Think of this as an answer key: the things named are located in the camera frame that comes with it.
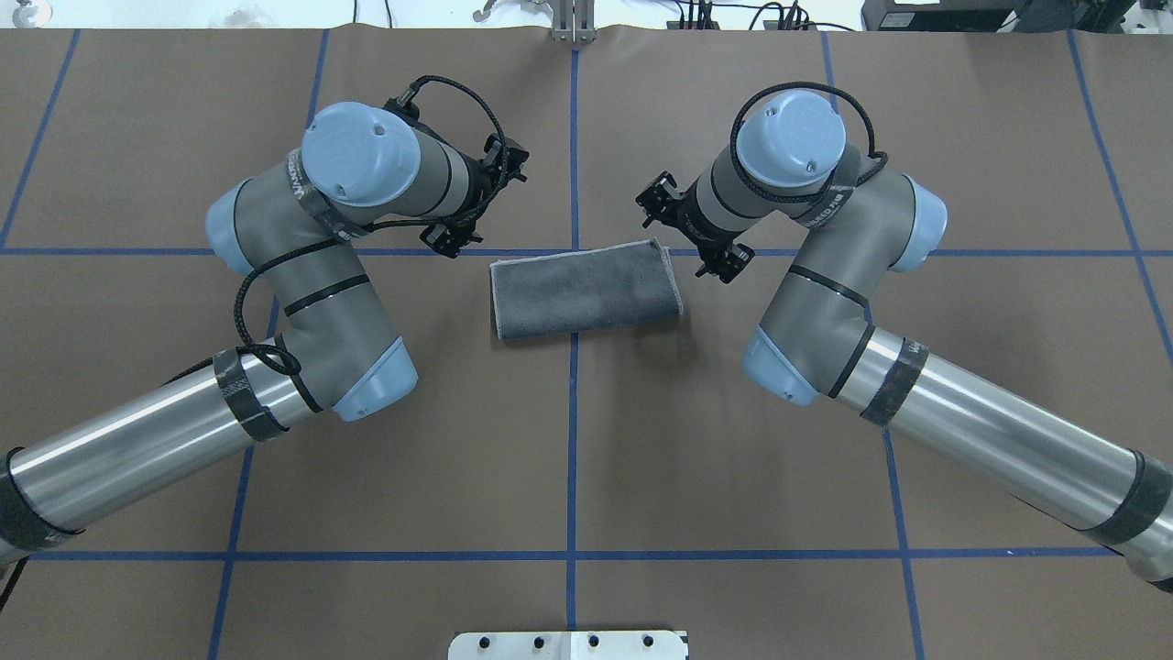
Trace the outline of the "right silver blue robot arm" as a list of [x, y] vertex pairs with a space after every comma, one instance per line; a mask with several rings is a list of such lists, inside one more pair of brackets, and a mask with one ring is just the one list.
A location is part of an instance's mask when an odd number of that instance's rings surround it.
[[1058, 304], [1072, 258], [979, 258], [956, 302], [872, 305], [883, 277], [928, 267], [949, 225], [945, 203], [875, 145], [850, 93], [772, 86], [745, 102], [717, 155], [669, 222], [696, 244], [700, 275], [732, 281], [753, 259], [740, 234], [771, 215], [806, 230], [804, 246], [751, 335], [743, 369], [780, 400], [839, 402], [915, 440], [1032, 510], [1119, 556], [1169, 592], [1169, 464], [994, 383], [997, 365], [1072, 376], [1097, 410], [1128, 399], [1135, 329], [1117, 302], [1074, 297], [1039, 326], [1030, 302]]

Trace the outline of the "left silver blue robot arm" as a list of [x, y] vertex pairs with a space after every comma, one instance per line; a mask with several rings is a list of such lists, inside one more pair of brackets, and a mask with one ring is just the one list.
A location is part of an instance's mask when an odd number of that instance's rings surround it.
[[335, 102], [285, 159], [248, 177], [205, 218], [213, 254], [267, 284], [280, 306], [263, 356], [205, 365], [4, 456], [4, 565], [57, 547], [316, 413], [347, 422], [416, 385], [355, 240], [392, 215], [440, 231], [484, 195], [486, 164], [400, 110]]

